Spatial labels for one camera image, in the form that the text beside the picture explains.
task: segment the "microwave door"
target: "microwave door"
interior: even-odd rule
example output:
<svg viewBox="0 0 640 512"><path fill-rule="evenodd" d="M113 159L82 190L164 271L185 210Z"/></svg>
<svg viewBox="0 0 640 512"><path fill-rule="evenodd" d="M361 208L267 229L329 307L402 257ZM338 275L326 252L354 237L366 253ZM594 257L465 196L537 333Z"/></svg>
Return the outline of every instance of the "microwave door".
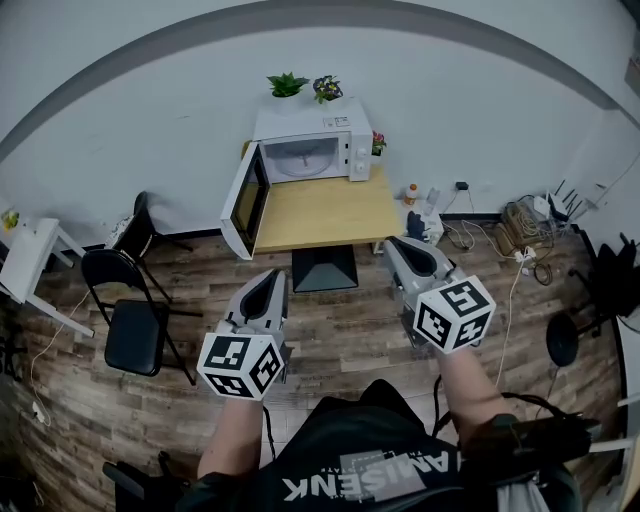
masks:
<svg viewBox="0 0 640 512"><path fill-rule="evenodd" d="M251 142L231 184L220 216L221 231L231 249L244 260L253 258L270 183L256 142Z"/></svg>

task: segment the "table top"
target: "table top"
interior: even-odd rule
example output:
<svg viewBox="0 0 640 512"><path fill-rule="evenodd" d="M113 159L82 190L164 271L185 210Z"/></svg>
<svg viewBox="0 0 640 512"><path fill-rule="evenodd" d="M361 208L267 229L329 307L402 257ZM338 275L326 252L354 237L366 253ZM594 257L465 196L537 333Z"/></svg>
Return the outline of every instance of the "table top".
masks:
<svg viewBox="0 0 640 512"><path fill-rule="evenodd" d="M40 219L34 229L17 228L0 271L0 283L20 302L33 293L56 241L56 219Z"/></svg>
<svg viewBox="0 0 640 512"><path fill-rule="evenodd" d="M367 181L277 183L260 222L256 253L377 242L403 229L382 167Z"/></svg>

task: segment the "white microwave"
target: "white microwave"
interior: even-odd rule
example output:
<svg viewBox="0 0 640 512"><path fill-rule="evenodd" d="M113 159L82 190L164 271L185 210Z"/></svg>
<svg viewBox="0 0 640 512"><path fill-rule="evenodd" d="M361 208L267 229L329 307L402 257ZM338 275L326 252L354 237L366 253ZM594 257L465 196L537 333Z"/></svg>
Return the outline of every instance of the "white microwave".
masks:
<svg viewBox="0 0 640 512"><path fill-rule="evenodd" d="M253 140L271 183L338 176L368 180L373 133L358 99L333 100L329 109L299 96L299 107L287 115L274 108L282 99L258 110Z"/></svg>
<svg viewBox="0 0 640 512"><path fill-rule="evenodd" d="M222 235L242 259L253 258L262 214L274 183L335 178L369 179L373 133L356 98L328 110L315 102L282 115L258 111L253 136L220 216Z"/></svg>

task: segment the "black stool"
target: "black stool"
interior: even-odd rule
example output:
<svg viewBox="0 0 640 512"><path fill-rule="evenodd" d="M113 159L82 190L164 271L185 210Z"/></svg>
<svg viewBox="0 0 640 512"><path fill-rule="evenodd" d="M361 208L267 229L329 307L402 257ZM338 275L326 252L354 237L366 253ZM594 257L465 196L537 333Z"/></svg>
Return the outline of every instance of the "black stool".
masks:
<svg viewBox="0 0 640 512"><path fill-rule="evenodd" d="M12 334L8 339L0 337L0 356L4 356L4 373L9 377L13 377L13 380L20 382L22 379L16 375L16 369L13 366L13 355L26 353L26 348L17 348L14 343L15 334ZM0 373L2 373L2 364L0 364Z"/></svg>

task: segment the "flower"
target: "flower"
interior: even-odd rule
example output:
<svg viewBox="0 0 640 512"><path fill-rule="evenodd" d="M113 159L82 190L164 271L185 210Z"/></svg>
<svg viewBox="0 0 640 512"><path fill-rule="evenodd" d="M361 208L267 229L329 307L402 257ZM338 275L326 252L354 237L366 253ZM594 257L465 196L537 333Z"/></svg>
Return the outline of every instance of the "flower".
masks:
<svg viewBox="0 0 640 512"><path fill-rule="evenodd" d="M332 101L342 96L342 90L338 85L340 82L333 75L326 75L317 78L313 82L313 90L316 91L315 99L318 103Z"/></svg>
<svg viewBox="0 0 640 512"><path fill-rule="evenodd" d="M384 135L379 132L373 132L373 144L371 147L371 154L375 156L380 156L382 154L382 150L387 146L387 143L384 140Z"/></svg>

